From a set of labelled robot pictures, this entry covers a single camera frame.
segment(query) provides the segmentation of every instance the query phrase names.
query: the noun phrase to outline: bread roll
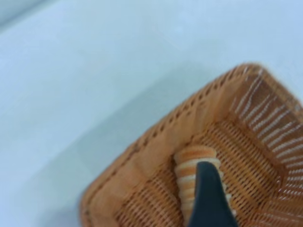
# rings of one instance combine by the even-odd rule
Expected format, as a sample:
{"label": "bread roll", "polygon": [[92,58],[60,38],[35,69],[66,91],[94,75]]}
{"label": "bread roll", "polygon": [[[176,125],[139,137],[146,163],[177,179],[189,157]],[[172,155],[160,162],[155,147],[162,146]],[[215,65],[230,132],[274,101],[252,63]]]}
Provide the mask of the bread roll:
{"label": "bread roll", "polygon": [[[223,178],[223,173],[220,171],[221,162],[216,158],[216,155],[217,152],[213,148],[191,146],[177,152],[174,156],[184,226],[187,226],[194,207],[197,164],[203,161],[212,163],[218,169],[221,179]],[[229,202],[231,195],[227,194],[226,199]]]}

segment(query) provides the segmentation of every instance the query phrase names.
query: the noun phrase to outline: tan wicker weave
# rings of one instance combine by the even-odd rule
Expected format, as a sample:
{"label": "tan wicker weave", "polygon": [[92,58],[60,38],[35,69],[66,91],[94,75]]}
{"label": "tan wicker weave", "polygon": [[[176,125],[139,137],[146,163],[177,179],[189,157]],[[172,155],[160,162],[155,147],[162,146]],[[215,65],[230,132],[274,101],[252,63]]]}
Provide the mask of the tan wicker weave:
{"label": "tan wicker weave", "polygon": [[238,66],[150,128],[92,183],[81,203],[83,226],[181,226],[172,155],[199,144],[218,152],[240,226],[301,227],[302,120],[300,104],[264,68]]}

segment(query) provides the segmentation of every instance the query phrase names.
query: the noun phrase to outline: striped pastry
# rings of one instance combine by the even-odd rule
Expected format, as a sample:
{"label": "striped pastry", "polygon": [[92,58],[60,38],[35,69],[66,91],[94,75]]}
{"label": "striped pastry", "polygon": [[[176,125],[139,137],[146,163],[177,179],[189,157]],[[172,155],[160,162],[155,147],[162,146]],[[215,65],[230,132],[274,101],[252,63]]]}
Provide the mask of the striped pastry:
{"label": "striped pastry", "polygon": [[[216,155],[217,152],[210,147],[192,146],[177,152],[174,156],[176,161],[175,173],[185,226],[188,224],[194,207],[197,164],[202,161],[212,163],[218,169],[221,179],[223,178],[223,173],[219,169],[221,162],[216,158]],[[231,195],[227,194],[226,199],[229,202]]]}

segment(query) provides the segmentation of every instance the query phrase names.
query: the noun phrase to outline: white table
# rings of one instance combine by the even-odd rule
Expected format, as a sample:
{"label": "white table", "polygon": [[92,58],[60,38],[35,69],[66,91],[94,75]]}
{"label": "white table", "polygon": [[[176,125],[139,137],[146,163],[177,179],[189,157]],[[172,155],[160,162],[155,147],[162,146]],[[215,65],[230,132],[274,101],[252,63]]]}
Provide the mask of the white table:
{"label": "white table", "polygon": [[200,2],[57,0],[0,32],[0,226],[80,226],[89,183],[239,63],[303,99],[301,1]]}

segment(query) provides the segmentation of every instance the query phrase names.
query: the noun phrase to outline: basket rim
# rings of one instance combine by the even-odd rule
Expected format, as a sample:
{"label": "basket rim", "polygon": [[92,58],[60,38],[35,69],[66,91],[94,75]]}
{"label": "basket rim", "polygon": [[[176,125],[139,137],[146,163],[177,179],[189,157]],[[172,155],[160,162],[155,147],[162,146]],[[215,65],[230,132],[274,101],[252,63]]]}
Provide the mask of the basket rim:
{"label": "basket rim", "polygon": [[299,101],[273,76],[265,67],[255,63],[241,64],[230,71],[222,74],[213,82],[207,84],[204,88],[194,93],[190,98],[176,107],[168,115],[163,117],[158,123],[148,129],[141,137],[132,143],[106,170],[101,173],[86,189],[80,203],[80,218],[82,226],[94,227],[92,216],[89,209],[97,193],[102,190],[118,173],[119,169],[132,160],[134,154],[140,152],[144,147],[165,130],[165,125],[176,121],[184,112],[193,108],[197,100],[202,101],[213,93],[218,87],[221,87],[227,80],[245,79],[251,74],[262,72],[262,79],[269,85],[272,91],[285,103],[287,108],[296,117],[299,122],[303,122],[303,109]]}

